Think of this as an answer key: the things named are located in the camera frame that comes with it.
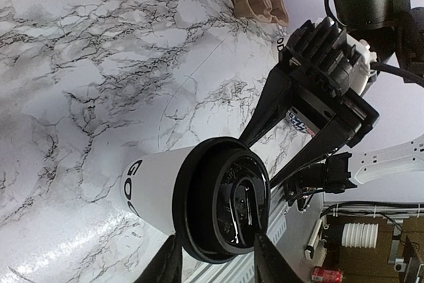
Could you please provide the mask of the brown cardboard cup carrier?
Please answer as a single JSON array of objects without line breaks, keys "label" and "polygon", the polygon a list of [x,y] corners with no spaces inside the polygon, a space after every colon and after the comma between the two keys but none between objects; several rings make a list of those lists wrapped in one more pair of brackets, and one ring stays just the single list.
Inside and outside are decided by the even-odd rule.
[{"label": "brown cardboard cup carrier", "polygon": [[235,17],[260,23],[289,26],[289,15],[283,0],[231,0]]}]

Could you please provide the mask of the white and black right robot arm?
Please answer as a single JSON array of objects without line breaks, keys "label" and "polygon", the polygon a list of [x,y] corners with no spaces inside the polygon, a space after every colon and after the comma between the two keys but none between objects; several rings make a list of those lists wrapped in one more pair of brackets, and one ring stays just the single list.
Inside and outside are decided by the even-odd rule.
[{"label": "white and black right robot arm", "polygon": [[410,0],[324,0],[326,17],[296,29],[268,74],[240,140],[254,145],[287,114],[314,132],[271,180],[272,187],[300,170],[355,146],[375,126],[379,113],[362,97],[378,72],[423,84],[423,42],[406,27]]}]

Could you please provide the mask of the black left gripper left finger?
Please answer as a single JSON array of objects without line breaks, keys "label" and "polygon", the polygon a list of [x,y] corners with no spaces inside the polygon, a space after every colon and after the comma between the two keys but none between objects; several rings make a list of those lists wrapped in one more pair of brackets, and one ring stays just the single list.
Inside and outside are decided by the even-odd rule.
[{"label": "black left gripper left finger", "polygon": [[181,283],[182,246],[170,235],[134,283]]}]

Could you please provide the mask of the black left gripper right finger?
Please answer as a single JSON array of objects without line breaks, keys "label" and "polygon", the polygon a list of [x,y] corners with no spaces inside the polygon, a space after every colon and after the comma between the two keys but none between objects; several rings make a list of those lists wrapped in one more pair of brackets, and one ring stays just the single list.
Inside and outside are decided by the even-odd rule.
[{"label": "black left gripper right finger", "polygon": [[254,240],[254,279],[256,283],[302,283],[286,259],[266,234]]}]

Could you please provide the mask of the white paper coffee cup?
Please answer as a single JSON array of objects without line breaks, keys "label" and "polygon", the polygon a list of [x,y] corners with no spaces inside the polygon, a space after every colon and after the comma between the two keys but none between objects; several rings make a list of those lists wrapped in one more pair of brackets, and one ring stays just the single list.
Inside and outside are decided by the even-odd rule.
[{"label": "white paper coffee cup", "polygon": [[284,59],[291,59],[294,57],[294,46],[295,46],[296,35],[294,31],[291,31],[283,36],[280,36],[272,44],[272,54],[275,62],[281,62]]}]

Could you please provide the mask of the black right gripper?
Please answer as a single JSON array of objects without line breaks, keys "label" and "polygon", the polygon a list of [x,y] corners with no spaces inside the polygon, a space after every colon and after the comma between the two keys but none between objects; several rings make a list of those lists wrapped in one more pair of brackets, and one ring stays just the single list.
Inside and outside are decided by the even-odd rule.
[{"label": "black right gripper", "polygon": [[347,61],[325,70],[311,62],[289,60],[271,69],[239,141],[254,145],[290,111],[315,135],[271,179],[271,188],[342,146],[358,144],[374,128],[380,114],[349,86],[357,68]]}]

